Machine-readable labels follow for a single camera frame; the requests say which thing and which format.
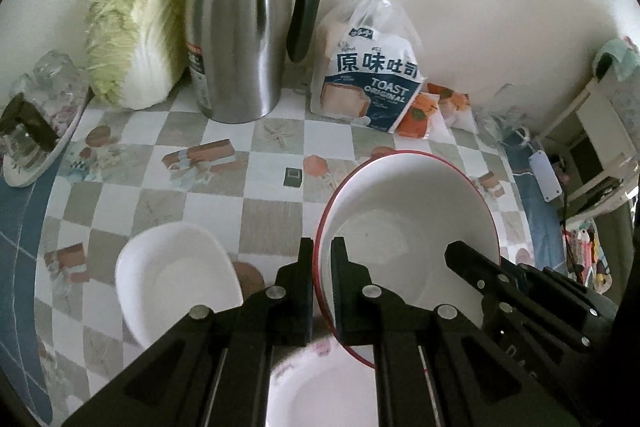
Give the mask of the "floral round plate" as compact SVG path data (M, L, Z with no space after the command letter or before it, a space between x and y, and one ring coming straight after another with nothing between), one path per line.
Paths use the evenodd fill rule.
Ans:
M271 369L268 426L376 426L374 369L334 338L298 349Z

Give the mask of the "small white bowl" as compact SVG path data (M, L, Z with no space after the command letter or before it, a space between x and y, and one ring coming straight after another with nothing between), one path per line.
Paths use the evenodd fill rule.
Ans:
M219 312L243 303L227 251L212 233L186 222L130 239L116 261L115 288L128 329L143 348L195 306Z

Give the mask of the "strawberry red-rimmed bowl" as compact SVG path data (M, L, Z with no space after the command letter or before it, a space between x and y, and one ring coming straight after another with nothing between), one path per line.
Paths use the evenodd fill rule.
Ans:
M396 150L366 161L337 187L314 241L314 289L329 323L335 237L344 239L349 260L366 267L373 284L422 309L454 306L482 325L482 295L447 267L445 251L461 241L499 262L499 236L484 197L445 159Z

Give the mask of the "colourful items pile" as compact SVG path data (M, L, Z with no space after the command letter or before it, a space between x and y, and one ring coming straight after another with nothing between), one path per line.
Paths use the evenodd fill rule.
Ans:
M597 294L605 294L613 284L613 277L596 221L572 222L562 234L568 277Z

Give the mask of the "white power strip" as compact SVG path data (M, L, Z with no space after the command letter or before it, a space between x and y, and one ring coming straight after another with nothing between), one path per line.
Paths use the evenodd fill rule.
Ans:
M530 155L528 163L545 202L552 202L563 194L561 183L553 170L548 155L543 150L536 150Z

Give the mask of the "checkered tablecloth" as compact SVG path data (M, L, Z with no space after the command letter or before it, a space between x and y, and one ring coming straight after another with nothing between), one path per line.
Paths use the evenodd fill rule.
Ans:
M337 185L389 150L423 150L469 178L491 173L501 251L559 268L560 234L528 172L530 150L456 129L411 140L312 115L302 89L248 124L217 124L188 82L142 112L92 103L66 152L32 185L1 190L1 367L40 425L61 424L140 351L114 273L130 237L174 221L213 232L272 279L313 236Z

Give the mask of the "white side shelf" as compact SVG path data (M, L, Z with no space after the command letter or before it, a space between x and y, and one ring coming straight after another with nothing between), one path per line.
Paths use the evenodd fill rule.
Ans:
M566 162L561 210L567 222L630 204L639 181L639 47L613 39L597 52L591 79L537 135Z

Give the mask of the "clear glass mug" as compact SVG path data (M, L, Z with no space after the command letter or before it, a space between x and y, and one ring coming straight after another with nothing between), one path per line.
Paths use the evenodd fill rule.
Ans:
M501 86L490 100L473 109L478 137L491 147L534 149L532 132L526 126L528 115L521 106L513 104L510 96L516 87L512 83Z

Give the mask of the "orange snack packet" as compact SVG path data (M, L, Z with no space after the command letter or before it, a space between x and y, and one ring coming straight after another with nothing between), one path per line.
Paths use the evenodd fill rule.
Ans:
M405 138L424 139L446 127L439 109L439 96L421 92L405 113L396 133Z
M475 121L472 113L469 97L434 83L427 83L427 92L438 95L438 105L445 124L450 128L462 129L467 132L476 132Z

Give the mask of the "toast bread bag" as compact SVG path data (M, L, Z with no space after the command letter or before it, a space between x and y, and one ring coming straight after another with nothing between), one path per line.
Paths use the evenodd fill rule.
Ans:
M312 113L392 133L422 89L421 41L390 0L344 0L321 21Z

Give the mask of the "white tray with glasses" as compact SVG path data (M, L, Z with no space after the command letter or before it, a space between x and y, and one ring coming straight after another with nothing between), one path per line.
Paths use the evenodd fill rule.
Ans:
M70 142L90 100L88 75L52 50L18 78L1 114L2 176L12 187L33 184Z

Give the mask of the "napa cabbage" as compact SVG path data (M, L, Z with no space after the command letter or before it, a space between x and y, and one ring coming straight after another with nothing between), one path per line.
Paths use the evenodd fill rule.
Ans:
M186 69L183 0L89 0L86 24L96 96L132 110L168 98Z

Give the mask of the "stainless steel thermos jug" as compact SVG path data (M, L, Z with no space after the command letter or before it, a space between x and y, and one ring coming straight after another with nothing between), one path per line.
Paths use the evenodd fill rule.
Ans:
M201 112L244 124L273 111L284 65L306 57L320 0L186 0L186 48Z

